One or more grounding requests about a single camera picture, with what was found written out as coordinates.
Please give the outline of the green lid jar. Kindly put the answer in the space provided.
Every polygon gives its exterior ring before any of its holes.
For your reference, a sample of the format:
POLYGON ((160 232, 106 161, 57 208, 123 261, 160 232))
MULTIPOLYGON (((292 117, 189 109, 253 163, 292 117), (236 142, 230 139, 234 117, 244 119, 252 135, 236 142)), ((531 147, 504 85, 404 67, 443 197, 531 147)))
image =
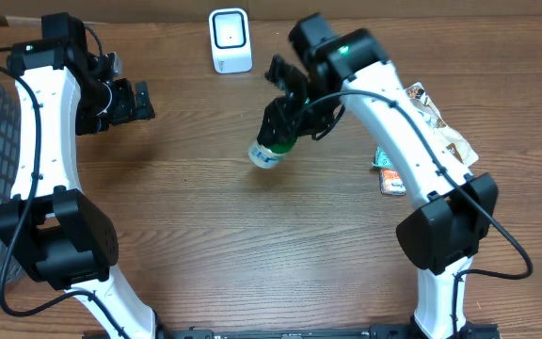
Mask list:
POLYGON ((253 140, 247 148, 247 155, 257 167, 265 170, 274 168, 295 146, 296 138, 285 142, 264 146, 253 140))

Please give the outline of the teal snack packet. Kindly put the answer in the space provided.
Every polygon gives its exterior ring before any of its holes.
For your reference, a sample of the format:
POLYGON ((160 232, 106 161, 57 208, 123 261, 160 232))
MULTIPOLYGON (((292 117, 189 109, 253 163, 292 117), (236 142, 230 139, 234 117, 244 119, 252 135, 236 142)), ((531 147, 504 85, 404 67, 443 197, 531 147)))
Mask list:
POLYGON ((389 170, 394 169, 394 166, 391 163, 388 155, 381 147, 376 148, 375 158, 372 163, 372 166, 374 168, 379 168, 379 169, 389 169, 389 170))

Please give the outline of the orange snack packet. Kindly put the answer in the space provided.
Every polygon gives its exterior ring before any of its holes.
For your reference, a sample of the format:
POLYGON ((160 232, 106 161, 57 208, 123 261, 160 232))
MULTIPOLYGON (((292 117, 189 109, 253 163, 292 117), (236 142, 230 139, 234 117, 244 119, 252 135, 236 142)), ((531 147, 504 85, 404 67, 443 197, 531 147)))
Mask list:
POLYGON ((394 169, 380 170, 380 191, 385 195, 403 196, 407 193, 404 182, 394 169))

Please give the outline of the Panitee bread bag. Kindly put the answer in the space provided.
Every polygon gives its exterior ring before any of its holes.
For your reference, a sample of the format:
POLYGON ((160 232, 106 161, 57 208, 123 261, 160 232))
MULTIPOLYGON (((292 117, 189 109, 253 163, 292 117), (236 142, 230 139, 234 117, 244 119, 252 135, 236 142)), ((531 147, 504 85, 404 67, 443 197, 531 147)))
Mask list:
POLYGON ((471 145, 442 118, 440 111, 421 82, 411 85, 405 89, 405 92, 410 102, 417 108, 440 143, 455 158, 466 167, 470 167, 479 160, 478 154, 473 150, 471 145))

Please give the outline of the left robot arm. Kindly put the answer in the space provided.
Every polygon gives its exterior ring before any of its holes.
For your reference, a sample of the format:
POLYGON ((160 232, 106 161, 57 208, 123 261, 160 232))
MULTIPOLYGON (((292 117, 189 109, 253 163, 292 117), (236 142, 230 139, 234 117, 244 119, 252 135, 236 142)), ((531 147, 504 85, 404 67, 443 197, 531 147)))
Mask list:
POLYGON ((90 52, 94 31, 66 12, 45 15, 37 40, 7 48, 2 73, 21 107, 18 168, 0 204, 5 263, 17 263, 59 300, 77 299, 104 338, 162 338, 158 314, 122 274, 111 219, 83 192, 76 140, 154 117, 145 83, 121 74, 114 53, 90 52))

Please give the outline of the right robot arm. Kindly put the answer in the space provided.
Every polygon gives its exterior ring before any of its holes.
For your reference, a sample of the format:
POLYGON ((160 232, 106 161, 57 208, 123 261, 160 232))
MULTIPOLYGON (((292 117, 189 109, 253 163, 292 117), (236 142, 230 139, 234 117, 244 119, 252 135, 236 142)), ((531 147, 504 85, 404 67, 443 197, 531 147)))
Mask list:
POLYGON ((298 138, 324 137, 351 111, 388 155, 413 207, 396 234, 418 270, 417 307, 408 324, 373 325, 368 336, 497 337, 496 326, 471 323, 463 313, 472 259, 488 231, 498 227, 495 181, 473 175, 438 140, 368 30, 340 36, 316 13, 298 21, 288 39, 301 64, 273 57, 265 77, 281 95, 264 111, 250 160, 273 168, 298 138))

